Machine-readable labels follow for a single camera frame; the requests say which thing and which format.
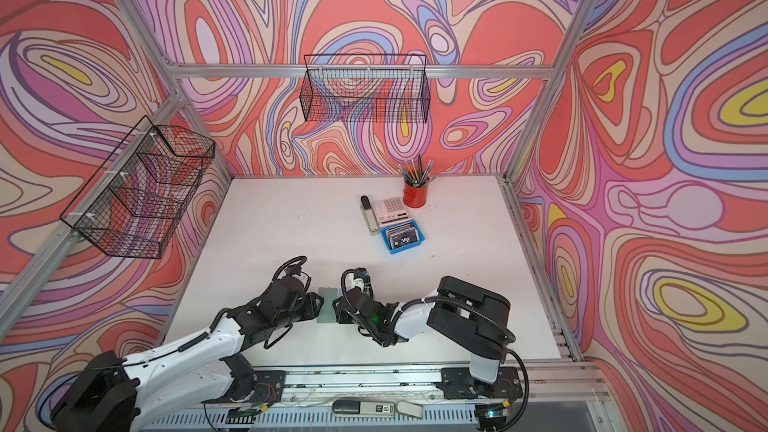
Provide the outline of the mint green card holder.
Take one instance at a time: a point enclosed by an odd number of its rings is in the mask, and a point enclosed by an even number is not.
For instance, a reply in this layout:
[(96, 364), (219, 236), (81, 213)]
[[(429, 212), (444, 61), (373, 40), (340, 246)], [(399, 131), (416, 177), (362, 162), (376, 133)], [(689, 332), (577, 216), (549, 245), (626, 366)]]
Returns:
[(334, 303), (341, 295), (340, 290), (338, 288), (320, 287), (318, 294), (323, 299), (323, 304), (320, 308), (317, 322), (320, 324), (336, 323)]

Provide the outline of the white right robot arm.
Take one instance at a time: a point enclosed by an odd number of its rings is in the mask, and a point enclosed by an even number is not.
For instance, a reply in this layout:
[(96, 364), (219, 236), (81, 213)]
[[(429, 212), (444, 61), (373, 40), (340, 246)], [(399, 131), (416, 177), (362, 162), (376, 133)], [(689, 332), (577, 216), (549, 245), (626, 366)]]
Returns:
[(510, 348), (515, 334), (507, 327), (510, 302), (504, 296), (456, 277), (445, 276), (431, 294), (384, 304), (375, 299), (367, 271), (350, 269), (341, 276), (339, 297), (332, 302), (335, 320), (353, 324), (381, 347), (406, 343), (432, 331), (469, 353), (466, 368), (444, 368), (435, 387), (447, 400), (500, 399), (486, 409), (498, 418), (530, 398), (530, 378), (519, 354)]

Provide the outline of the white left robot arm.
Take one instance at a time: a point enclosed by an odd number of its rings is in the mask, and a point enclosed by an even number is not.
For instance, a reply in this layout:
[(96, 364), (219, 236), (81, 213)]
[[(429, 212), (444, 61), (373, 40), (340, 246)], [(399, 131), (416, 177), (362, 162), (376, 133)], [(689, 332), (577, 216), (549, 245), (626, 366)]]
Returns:
[(99, 354), (50, 401), (53, 431), (138, 431), (191, 405), (245, 401), (256, 387), (244, 352), (274, 347), (299, 322), (318, 317), (324, 300), (297, 256), (278, 267), (267, 288), (238, 307), (220, 309), (212, 323), (145, 352)]

